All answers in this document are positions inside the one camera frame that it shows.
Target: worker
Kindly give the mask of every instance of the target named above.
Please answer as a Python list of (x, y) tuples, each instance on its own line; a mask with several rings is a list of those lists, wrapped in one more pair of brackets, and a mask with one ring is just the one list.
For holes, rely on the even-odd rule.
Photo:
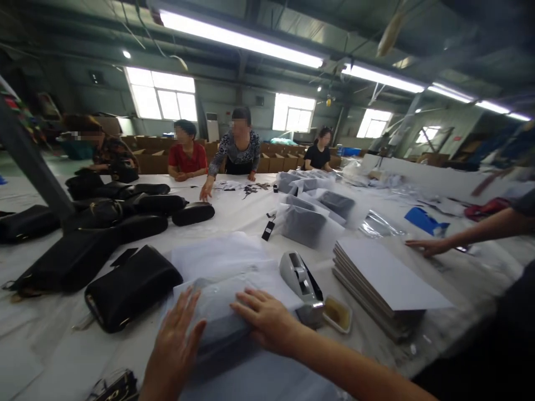
[(372, 144), (368, 148), (368, 154), (371, 155), (378, 155), (381, 153), (381, 150), (385, 148), (388, 145), (388, 140), (390, 138), (390, 133), (385, 132), (382, 136), (379, 138), (375, 138), (372, 142)]
[(331, 136), (332, 131), (330, 128), (322, 128), (314, 144), (305, 153), (305, 164), (303, 164), (302, 170), (323, 169), (328, 172), (333, 171), (329, 165), (329, 143)]
[(169, 150), (167, 172), (179, 182), (205, 175), (207, 172), (206, 151), (204, 146), (195, 142), (195, 135), (197, 135), (195, 125), (188, 120), (178, 120), (173, 125), (177, 144)]
[(208, 167), (208, 177), (202, 187), (199, 199), (207, 201), (212, 197), (212, 187), (223, 161), (225, 173), (246, 175), (255, 181), (260, 162), (260, 138), (251, 129), (251, 112), (248, 107), (238, 107), (232, 112), (232, 128), (221, 139), (219, 150)]
[[(535, 189), (512, 207), (454, 236), (407, 241), (425, 257), (491, 239), (531, 234), (535, 229)], [(415, 382), (440, 400), (530, 399), (535, 360), (535, 260), (498, 300), (496, 316), (473, 345), (438, 360)]]
[(90, 141), (93, 149), (93, 164), (86, 168), (110, 174), (112, 164), (139, 170), (138, 161), (126, 143), (104, 132), (102, 126), (91, 116), (68, 114), (62, 118), (63, 125), (73, 134), (73, 139)]
[[(190, 287), (180, 294), (162, 323), (145, 370), (139, 401), (176, 401), (184, 389), (206, 327), (206, 320), (201, 320), (187, 336), (200, 296), (196, 292), (189, 300), (191, 293)], [(394, 371), (304, 326), (268, 293), (246, 288), (236, 298), (230, 307), (252, 326), (251, 335), (262, 347), (295, 359), (354, 399), (435, 400)]]

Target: blue object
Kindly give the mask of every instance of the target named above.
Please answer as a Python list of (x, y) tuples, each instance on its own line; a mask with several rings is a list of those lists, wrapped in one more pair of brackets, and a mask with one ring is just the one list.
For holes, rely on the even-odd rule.
[(416, 227), (435, 237), (443, 237), (450, 225), (450, 223), (439, 223), (429, 216), (425, 210), (418, 207), (410, 209), (405, 218)]
[(360, 148), (344, 148), (342, 150), (343, 156), (358, 156), (358, 154), (361, 152)]

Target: ceiling light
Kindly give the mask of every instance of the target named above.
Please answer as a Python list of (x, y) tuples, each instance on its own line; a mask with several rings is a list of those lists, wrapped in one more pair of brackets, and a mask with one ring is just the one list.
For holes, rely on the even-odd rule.
[(419, 93), (425, 90), (425, 88), (421, 85), (412, 84), (410, 82), (394, 78), (393, 76), (385, 75), (380, 72), (375, 72), (356, 65), (351, 67), (349, 64), (346, 64), (346, 69), (343, 70), (342, 73), (349, 74), (354, 77), (365, 79), (368, 81), (378, 82), (380, 84), (392, 86), (401, 90), (406, 90), (407, 92)]
[(532, 118), (531, 117), (528, 117), (528, 116), (525, 116), (525, 115), (522, 115), (522, 114), (518, 114), (518, 113), (510, 113), (507, 115), (507, 117), (511, 117), (511, 118), (514, 118), (514, 119), (517, 119), (517, 120), (520, 120), (520, 121), (531, 121)]
[(450, 97), (462, 103), (472, 103), (475, 100), (473, 97), (458, 92), (455, 89), (448, 88), (447, 86), (439, 84), (437, 82), (433, 82), (433, 85), (431, 85), (427, 89), (440, 95)]
[(189, 35), (200, 36), (205, 39), (244, 48), (271, 57), (281, 58), (312, 68), (320, 68), (323, 65), (323, 60), (320, 57), (311, 56), (297, 50), (243, 35), (242, 33), (229, 31), (178, 14), (161, 11), (160, 18), (164, 27), (188, 33)]
[(490, 111), (493, 111), (498, 114), (509, 114), (511, 111), (509, 109), (506, 109), (505, 107), (501, 107), (495, 103), (491, 103), (486, 100), (482, 100), (481, 102), (477, 102), (475, 104), (476, 106), (482, 107), (483, 109), (487, 109)]

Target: black tag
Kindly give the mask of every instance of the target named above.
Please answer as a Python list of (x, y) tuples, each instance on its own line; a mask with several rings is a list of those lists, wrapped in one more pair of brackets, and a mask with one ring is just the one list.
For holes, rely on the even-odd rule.
[(273, 231), (273, 227), (275, 227), (275, 223), (274, 222), (268, 222), (267, 223), (267, 226), (264, 230), (264, 233), (262, 234), (262, 239), (264, 241), (267, 241), (269, 240), (269, 236), (271, 235), (271, 232)]

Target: floral top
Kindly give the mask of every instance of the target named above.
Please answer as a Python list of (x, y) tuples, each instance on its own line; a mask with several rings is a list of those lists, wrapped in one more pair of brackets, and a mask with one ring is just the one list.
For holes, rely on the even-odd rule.
[(122, 163), (139, 171), (138, 161), (128, 146), (119, 138), (105, 136), (102, 146), (93, 150), (93, 163), (112, 164)]
[(208, 167), (208, 175), (215, 177), (225, 156), (228, 156), (234, 164), (247, 164), (252, 162), (251, 171), (256, 171), (260, 162), (260, 137), (254, 132), (250, 132), (250, 142), (247, 149), (241, 151), (234, 142), (232, 131), (229, 130), (221, 139), (219, 150)]

